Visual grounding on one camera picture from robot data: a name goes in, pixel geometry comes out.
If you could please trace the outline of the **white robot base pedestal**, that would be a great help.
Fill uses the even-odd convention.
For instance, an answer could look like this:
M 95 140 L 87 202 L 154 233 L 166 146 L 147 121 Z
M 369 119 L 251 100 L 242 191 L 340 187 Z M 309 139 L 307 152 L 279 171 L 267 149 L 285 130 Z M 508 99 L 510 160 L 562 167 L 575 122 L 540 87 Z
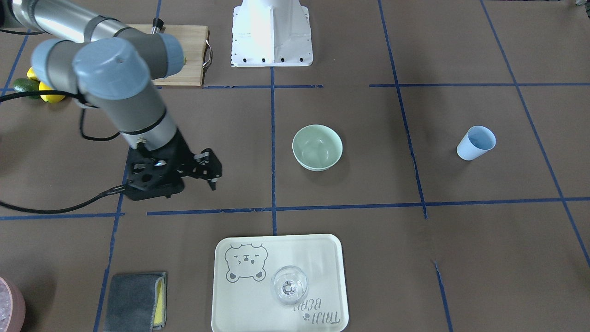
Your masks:
M 243 0 L 232 18 L 233 67 L 312 65 L 310 15 L 298 0 Z

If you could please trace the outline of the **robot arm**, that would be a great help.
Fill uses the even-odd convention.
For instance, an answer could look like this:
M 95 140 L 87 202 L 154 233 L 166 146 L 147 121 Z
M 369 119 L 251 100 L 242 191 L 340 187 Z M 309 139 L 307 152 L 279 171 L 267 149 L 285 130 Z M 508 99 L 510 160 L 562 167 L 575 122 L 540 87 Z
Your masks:
M 126 139 L 126 197 L 170 197 L 184 190 L 183 177 L 216 189 L 221 162 L 212 149 L 190 151 L 153 84 L 183 68 L 177 38 L 141 32 L 68 0 L 3 0 L 1 27 L 53 36 L 38 44 L 31 66 L 51 88 L 105 111 Z

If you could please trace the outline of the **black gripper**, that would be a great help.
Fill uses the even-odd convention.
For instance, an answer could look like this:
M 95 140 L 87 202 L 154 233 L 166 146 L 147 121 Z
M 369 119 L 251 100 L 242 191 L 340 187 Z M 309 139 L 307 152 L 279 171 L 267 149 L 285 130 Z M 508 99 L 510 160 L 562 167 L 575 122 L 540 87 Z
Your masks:
M 124 195 L 133 201 L 181 193 L 185 189 L 184 177 L 203 179 L 215 191 L 223 175 L 223 166 L 213 150 L 192 153 L 179 130 L 156 150 L 148 150 L 145 143 L 131 149 L 126 170 Z

